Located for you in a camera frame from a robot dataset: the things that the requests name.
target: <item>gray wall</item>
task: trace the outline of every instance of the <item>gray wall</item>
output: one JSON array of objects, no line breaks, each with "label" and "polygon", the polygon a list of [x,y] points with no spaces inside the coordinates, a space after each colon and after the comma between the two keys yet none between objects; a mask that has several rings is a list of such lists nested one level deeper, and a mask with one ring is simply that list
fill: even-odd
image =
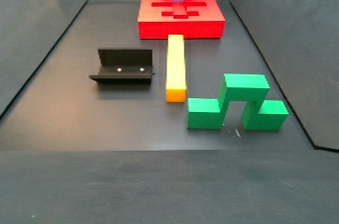
[{"label": "gray wall", "polygon": [[0,115],[85,0],[0,0]]},{"label": "gray wall", "polygon": [[300,122],[339,149],[339,0],[232,0]]}]

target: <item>yellow block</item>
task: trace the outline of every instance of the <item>yellow block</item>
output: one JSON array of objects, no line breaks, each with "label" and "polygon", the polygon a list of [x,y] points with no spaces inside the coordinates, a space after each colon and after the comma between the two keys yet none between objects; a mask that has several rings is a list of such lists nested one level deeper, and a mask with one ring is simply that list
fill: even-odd
[{"label": "yellow block", "polygon": [[168,35],[165,101],[185,102],[185,52],[184,36]]}]

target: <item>green block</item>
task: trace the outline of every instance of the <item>green block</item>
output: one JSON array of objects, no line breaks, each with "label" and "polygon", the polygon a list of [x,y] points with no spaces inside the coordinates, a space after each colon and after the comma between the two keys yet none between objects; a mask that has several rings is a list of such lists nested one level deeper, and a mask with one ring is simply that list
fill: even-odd
[{"label": "green block", "polygon": [[287,116],[288,111],[281,101],[264,100],[263,102],[249,102],[241,116],[244,129],[276,131]]},{"label": "green block", "polygon": [[188,98],[188,129],[221,129],[224,114],[217,99]]},{"label": "green block", "polygon": [[263,74],[224,74],[219,102],[224,107],[229,101],[263,101],[269,85]]}]

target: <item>black bracket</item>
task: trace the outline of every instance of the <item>black bracket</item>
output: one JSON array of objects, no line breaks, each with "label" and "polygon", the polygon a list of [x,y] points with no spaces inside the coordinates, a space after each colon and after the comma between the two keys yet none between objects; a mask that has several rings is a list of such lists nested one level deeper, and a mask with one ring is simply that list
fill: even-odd
[{"label": "black bracket", "polygon": [[151,83],[152,50],[104,48],[97,49],[100,70],[89,78],[98,83]]}]

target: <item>red block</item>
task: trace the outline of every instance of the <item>red block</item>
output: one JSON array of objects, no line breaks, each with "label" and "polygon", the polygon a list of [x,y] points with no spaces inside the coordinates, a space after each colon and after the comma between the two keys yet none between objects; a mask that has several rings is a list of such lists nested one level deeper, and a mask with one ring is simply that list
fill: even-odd
[{"label": "red block", "polygon": [[216,0],[141,0],[137,17],[140,39],[220,38],[227,25]]}]

